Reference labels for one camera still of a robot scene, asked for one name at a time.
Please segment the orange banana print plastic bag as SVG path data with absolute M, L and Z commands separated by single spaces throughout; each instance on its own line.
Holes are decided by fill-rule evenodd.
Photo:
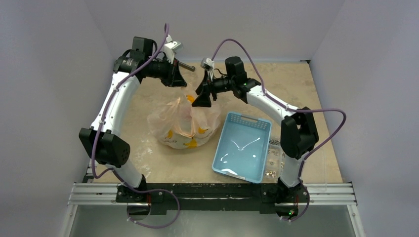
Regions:
M 193 107 L 197 98 L 191 86 L 181 87 L 173 100 L 155 107 L 147 117 L 150 133 L 163 145 L 192 149 L 207 143 L 221 123 L 221 107 Z

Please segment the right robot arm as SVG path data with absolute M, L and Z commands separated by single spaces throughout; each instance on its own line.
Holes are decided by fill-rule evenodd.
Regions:
M 238 56 L 225 60 L 226 74 L 214 76 L 214 62 L 201 61 L 204 78 L 196 89 L 193 107 L 211 107 L 219 93 L 232 91 L 234 96 L 268 115 L 281 127 L 280 145 L 286 155 L 286 164 L 278 179 L 277 194 L 289 201 L 296 196 L 296 186 L 302 183 L 303 159 L 314 149 L 319 134 L 309 108 L 287 104 L 266 90 L 262 83 L 248 77 L 244 63 Z

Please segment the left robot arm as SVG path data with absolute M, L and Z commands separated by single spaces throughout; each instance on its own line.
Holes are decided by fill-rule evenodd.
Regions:
M 135 202 L 147 197 L 143 174 L 129 160 L 130 145 L 121 128 L 128 106 L 144 78 L 159 79 L 167 87 L 187 85 L 180 73 L 175 54 L 182 43 L 167 36 L 161 45 L 153 39 L 134 37 L 131 49 L 114 62 L 111 86 L 98 116 L 89 128 L 81 128 L 79 139 L 92 163 L 114 172 L 129 187 L 128 196 Z

